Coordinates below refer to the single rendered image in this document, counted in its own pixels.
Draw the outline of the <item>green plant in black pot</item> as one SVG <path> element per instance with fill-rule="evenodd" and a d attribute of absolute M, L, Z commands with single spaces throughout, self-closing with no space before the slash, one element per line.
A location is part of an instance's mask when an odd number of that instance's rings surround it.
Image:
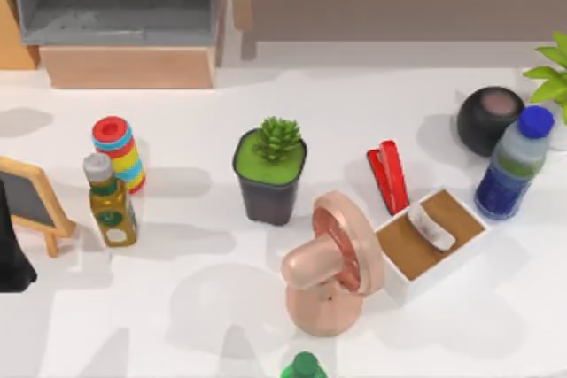
<path fill-rule="evenodd" d="M 283 226 L 291 218 L 307 159 L 299 123 L 275 116 L 240 137 L 232 159 L 249 220 Z"/>

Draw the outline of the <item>pink desk fan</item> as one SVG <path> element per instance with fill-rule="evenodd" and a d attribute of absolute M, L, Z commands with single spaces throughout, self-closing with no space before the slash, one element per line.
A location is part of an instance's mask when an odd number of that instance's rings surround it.
<path fill-rule="evenodd" d="M 336 336 L 383 287 L 383 254 L 364 213 L 341 192 L 316 198 L 312 225 L 314 237 L 283 258 L 287 310 L 305 333 Z"/>

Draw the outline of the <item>red stapler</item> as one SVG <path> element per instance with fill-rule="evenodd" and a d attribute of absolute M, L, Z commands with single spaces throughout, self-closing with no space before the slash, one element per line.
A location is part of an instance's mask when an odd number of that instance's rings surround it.
<path fill-rule="evenodd" d="M 390 215 L 407 208 L 408 192 L 395 141 L 382 141 L 377 148 L 368 150 L 366 157 Z"/>

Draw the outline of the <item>stack of coloured rings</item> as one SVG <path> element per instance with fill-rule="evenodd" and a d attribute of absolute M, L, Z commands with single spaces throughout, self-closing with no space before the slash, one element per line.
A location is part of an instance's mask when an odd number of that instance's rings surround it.
<path fill-rule="evenodd" d="M 92 139 L 96 151 L 111 158 L 114 174 L 126 183 L 128 192 L 140 190 L 145 171 L 129 123 L 118 116 L 106 116 L 94 124 Z"/>

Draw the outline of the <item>white tissue box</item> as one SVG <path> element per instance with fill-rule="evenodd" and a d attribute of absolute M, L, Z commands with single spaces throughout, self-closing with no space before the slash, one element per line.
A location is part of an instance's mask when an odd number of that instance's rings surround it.
<path fill-rule="evenodd" d="M 448 189 L 411 203 L 376 231 L 385 261 L 384 290 L 405 304 L 473 258 L 488 231 Z"/>

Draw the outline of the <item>olive oil bottle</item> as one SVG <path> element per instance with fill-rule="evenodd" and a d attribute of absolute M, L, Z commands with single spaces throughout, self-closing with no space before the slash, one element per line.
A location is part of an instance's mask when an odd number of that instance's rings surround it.
<path fill-rule="evenodd" d="M 89 183 L 89 204 L 108 247 L 127 247 L 137 241 L 136 214 L 126 183 L 116 177 L 111 159 L 93 152 L 83 160 Z"/>

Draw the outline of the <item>pale wooden drawer front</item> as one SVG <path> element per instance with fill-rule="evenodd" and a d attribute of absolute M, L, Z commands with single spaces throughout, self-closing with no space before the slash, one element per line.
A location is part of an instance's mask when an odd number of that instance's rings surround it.
<path fill-rule="evenodd" d="M 210 89 L 215 47 L 42 46 L 58 89 Z"/>

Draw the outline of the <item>green bottle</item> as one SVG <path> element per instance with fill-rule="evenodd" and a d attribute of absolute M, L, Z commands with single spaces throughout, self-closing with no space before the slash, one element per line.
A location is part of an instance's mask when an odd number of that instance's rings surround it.
<path fill-rule="evenodd" d="M 282 371 L 280 378 L 328 378 L 328 375 L 313 353 L 302 351 Z"/>

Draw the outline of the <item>black round speaker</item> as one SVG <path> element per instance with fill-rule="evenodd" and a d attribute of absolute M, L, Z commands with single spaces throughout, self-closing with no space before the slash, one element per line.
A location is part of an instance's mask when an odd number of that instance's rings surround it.
<path fill-rule="evenodd" d="M 466 98 L 456 117 L 462 143 L 481 157 L 492 155 L 506 128 L 524 109 L 523 99 L 514 91 L 488 86 Z"/>

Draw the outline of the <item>blue water bottle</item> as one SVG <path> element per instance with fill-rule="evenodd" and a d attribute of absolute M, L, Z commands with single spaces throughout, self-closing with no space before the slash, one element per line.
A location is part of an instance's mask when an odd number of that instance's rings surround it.
<path fill-rule="evenodd" d="M 475 204 L 487 218 L 506 220 L 517 213 L 545 163 L 554 124 L 548 109 L 532 105 L 506 128 L 475 192 Z"/>

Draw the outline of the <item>framed blackboard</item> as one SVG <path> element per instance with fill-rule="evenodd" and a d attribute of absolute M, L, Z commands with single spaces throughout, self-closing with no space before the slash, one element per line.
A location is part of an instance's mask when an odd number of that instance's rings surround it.
<path fill-rule="evenodd" d="M 12 221 L 43 233 L 48 255 L 56 258 L 58 239 L 70 238 L 76 224 L 67 218 L 45 172 L 39 166 L 0 157 L 0 180 Z"/>

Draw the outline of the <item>green leafy plant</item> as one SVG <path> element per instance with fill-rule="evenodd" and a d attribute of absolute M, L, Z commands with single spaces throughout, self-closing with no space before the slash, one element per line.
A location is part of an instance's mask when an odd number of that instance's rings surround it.
<path fill-rule="evenodd" d="M 562 109 L 562 120 L 567 125 L 567 34 L 562 31 L 553 33 L 554 46 L 540 46 L 535 49 L 547 60 L 559 66 L 535 66 L 524 72 L 524 77 L 541 80 L 542 83 L 530 96 L 531 104 L 553 101 Z"/>

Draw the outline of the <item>wooden cupboard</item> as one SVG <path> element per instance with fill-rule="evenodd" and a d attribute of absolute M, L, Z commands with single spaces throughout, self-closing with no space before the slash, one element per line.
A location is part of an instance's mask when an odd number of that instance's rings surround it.
<path fill-rule="evenodd" d="M 35 70 L 39 61 L 38 47 L 21 40 L 16 0 L 0 0 L 0 70 Z"/>

